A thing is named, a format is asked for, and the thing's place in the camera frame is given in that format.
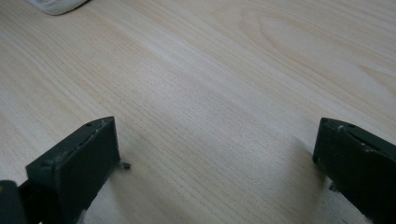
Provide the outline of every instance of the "wooden table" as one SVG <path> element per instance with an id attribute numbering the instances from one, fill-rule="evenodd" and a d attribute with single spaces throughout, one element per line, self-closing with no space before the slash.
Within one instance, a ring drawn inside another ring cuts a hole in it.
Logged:
<path id="1" fill-rule="evenodd" d="M 311 160 L 321 117 L 396 143 L 396 2 L 0 5 L 0 179 L 115 116 L 86 223 L 366 223 Z"/>

